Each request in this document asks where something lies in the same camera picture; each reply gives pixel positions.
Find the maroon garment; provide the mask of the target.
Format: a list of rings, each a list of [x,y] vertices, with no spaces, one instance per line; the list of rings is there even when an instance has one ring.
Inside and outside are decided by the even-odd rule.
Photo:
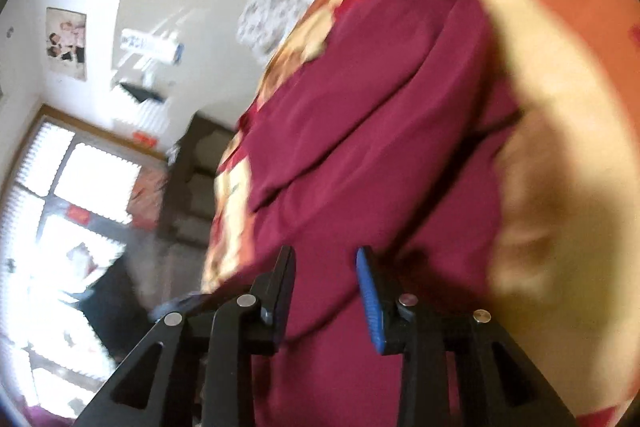
[[[400,362],[369,339],[356,251],[442,311],[488,298],[494,160],[516,106],[478,0],[346,0],[324,53],[252,118],[253,256],[291,246],[285,342],[254,363],[261,426],[390,426]]]

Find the dark wooden side table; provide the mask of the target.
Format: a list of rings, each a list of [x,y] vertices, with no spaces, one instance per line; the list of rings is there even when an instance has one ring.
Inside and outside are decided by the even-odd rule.
[[[170,243],[205,249],[215,212],[215,180],[222,154],[234,132],[202,112],[192,116],[186,133],[168,156],[157,234]]]

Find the red orange patchwork blanket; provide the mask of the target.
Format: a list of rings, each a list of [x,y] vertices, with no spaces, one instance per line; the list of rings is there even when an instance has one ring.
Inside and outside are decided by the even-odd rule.
[[[639,2],[478,0],[518,106],[494,160],[500,225],[488,310],[579,425],[612,426],[639,388]],[[254,277],[252,118],[326,50],[346,0],[314,0],[271,57],[222,156],[203,286]]]

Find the window with blinds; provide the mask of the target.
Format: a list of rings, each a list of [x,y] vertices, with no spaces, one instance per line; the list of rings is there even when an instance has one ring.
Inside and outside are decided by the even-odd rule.
[[[162,297],[160,156],[40,108],[1,189],[4,425],[69,426]]]

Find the family photo poster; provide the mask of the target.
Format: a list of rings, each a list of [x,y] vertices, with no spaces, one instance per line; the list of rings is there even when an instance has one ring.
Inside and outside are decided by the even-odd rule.
[[[84,13],[47,8],[46,57],[53,74],[86,80],[86,20]]]

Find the dark cloth hanging on wall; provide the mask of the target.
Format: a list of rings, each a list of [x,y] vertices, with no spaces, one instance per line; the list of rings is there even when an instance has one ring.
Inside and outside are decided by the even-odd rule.
[[[146,101],[153,101],[160,104],[165,103],[165,98],[156,91],[137,86],[131,82],[121,82],[118,87],[131,95],[138,103]]]

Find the wall calendar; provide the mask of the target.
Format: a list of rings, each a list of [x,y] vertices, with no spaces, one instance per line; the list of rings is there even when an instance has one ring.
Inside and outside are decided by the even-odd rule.
[[[124,51],[146,56],[168,65],[179,64],[183,54],[183,44],[175,39],[130,28],[122,30],[119,44]]]

